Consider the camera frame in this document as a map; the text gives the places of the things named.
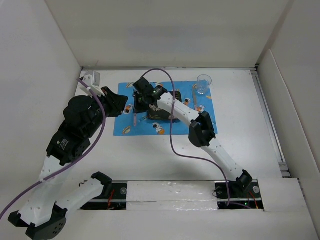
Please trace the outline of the pink handled knife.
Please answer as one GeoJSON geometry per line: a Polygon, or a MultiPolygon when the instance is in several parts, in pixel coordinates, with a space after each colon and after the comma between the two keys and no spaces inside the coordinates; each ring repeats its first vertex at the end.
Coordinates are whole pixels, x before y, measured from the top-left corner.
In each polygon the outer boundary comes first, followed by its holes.
{"type": "Polygon", "coordinates": [[[136,127],[137,126],[137,114],[133,113],[133,126],[136,127]]]}

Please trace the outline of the black floral square plate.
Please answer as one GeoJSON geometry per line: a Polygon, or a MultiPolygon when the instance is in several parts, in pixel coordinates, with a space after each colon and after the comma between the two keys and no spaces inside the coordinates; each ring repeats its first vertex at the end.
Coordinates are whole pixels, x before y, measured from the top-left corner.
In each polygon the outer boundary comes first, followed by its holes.
{"type": "MultiPolygon", "coordinates": [[[[180,91],[175,92],[175,98],[180,102],[182,101],[180,91]]],[[[171,113],[159,108],[157,104],[150,104],[147,111],[147,118],[149,120],[170,121],[171,113]]]]}

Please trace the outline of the blue space print cloth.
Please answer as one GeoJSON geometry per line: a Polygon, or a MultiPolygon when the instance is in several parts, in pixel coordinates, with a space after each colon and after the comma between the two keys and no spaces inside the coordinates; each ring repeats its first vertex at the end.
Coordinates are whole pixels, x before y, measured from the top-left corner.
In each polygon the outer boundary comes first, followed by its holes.
{"type": "Polygon", "coordinates": [[[188,135],[211,140],[217,124],[211,93],[198,94],[195,81],[148,82],[118,85],[127,96],[123,113],[115,119],[114,136],[188,135]]]}

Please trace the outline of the pink handled fork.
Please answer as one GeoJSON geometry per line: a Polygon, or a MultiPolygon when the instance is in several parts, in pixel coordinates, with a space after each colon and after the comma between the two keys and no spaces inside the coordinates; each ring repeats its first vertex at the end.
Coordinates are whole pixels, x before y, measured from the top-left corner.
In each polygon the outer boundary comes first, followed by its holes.
{"type": "Polygon", "coordinates": [[[201,113],[203,111],[203,108],[201,106],[198,106],[196,92],[197,92],[197,84],[195,83],[192,85],[192,99],[193,99],[194,109],[201,113]]]}

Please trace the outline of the clear plastic cup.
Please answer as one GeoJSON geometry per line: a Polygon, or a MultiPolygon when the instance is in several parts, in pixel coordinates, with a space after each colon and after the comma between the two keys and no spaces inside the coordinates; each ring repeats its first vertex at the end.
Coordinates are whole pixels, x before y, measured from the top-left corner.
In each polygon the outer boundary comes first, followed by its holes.
{"type": "Polygon", "coordinates": [[[196,91],[200,95],[204,95],[210,89],[212,78],[207,74],[201,74],[197,77],[196,91]]]}

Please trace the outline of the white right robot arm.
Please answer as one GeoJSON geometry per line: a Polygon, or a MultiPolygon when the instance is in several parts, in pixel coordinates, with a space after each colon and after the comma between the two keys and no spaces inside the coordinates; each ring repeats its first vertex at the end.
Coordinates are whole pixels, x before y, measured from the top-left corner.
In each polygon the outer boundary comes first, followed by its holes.
{"type": "Polygon", "coordinates": [[[153,86],[144,77],[133,84],[138,106],[147,110],[156,105],[188,127],[190,143],[205,151],[222,170],[228,180],[229,194],[241,198],[249,192],[252,176],[227,153],[217,139],[211,116],[208,112],[196,111],[176,98],[176,91],[168,91],[161,85],[153,86]]]}

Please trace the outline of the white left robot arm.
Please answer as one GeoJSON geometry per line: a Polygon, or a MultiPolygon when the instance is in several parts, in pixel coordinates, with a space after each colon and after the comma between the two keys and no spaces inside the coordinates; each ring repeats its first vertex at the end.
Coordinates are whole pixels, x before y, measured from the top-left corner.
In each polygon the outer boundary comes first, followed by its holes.
{"type": "Polygon", "coordinates": [[[97,99],[79,95],[68,102],[63,110],[64,121],[46,149],[40,184],[26,205],[9,215],[11,224],[26,228],[25,234],[32,240],[52,240],[72,212],[94,198],[104,199],[111,194],[112,179],[98,171],[66,198],[57,199],[74,163],[92,146],[90,138],[106,123],[106,118],[120,116],[127,101],[127,96],[103,87],[97,99]]]}

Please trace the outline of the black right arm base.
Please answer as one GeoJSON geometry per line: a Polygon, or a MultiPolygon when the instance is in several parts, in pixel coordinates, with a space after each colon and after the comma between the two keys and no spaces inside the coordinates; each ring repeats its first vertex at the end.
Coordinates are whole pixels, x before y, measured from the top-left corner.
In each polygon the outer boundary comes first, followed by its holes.
{"type": "Polygon", "coordinates": [[[215,182],[215,189],[212,195],[217,198],[218,210],[263,210],[264,204],[262,200],[260,186],[257,180],[253,181],[248,189],[244,192],[236,193],[231,188],[230,203],[228,204],[227,185],[223,181],[215,182]]]}

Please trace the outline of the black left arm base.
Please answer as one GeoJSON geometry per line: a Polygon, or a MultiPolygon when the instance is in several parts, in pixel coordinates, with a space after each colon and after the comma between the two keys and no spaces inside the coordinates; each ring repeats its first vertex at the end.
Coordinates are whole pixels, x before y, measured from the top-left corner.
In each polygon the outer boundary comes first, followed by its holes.
{"type": "Polygon", "coordinates": [[[98,197],[93,198],[85,205],[81,210],[107,210],[107,211],[118,211],[127,209],[127,193],[128,183],[125,181],[114,181],[110,190],[103,190],[102,194],[98,197]]]}

